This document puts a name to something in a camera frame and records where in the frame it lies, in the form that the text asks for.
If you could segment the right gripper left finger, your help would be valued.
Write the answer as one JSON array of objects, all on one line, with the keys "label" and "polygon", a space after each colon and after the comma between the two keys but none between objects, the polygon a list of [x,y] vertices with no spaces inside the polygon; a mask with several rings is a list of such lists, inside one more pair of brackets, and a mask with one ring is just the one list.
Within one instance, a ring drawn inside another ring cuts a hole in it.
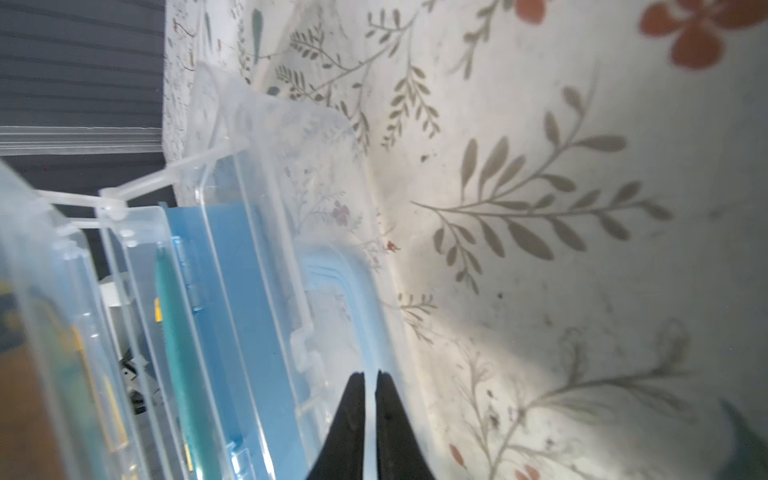
[{"label": "right gripper left finger", "polygon": [[365,426],[365,377],[355,372],[347,381],[326,440],[306,479],[361,480]]}]

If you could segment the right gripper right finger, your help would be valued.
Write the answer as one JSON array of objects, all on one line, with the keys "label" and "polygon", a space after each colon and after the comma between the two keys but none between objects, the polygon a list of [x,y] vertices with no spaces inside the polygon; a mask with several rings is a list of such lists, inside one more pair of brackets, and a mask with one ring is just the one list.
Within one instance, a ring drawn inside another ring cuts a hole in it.
[{"label": "right gripper right finger", "polygon": [[392,376],[376,382],[376,454],[379,480],[434,480]]}]

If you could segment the blue plastic tool box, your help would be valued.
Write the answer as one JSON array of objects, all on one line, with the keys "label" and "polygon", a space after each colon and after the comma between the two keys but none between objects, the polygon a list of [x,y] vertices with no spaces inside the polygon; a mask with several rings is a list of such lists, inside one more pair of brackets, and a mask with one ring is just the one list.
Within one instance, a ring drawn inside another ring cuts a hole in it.
[{"label": "blue plastic tool box", "polygon": [[220,479],[303,479],[349,377],[366,390],[363,475],[377,475],[376,382],[431,433],[357,129],[340,112],[195,75],[182,157],[94,195],[1,162],[1,475],[195,479],[155,290],[173,252]]}]

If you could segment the teal utility knife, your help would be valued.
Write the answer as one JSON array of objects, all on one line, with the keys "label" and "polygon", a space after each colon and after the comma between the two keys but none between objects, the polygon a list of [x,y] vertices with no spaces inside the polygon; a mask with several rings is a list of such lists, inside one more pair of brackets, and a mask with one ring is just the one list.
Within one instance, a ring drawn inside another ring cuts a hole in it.
[{"label": "teal utility knife", "polygon": [[163,246],[156,250],[155,290],[183,441],[189,453],[188,467],[195,479],[220,479],[222,470],[214,424],[187,316],[187,304],[173,252]]}]

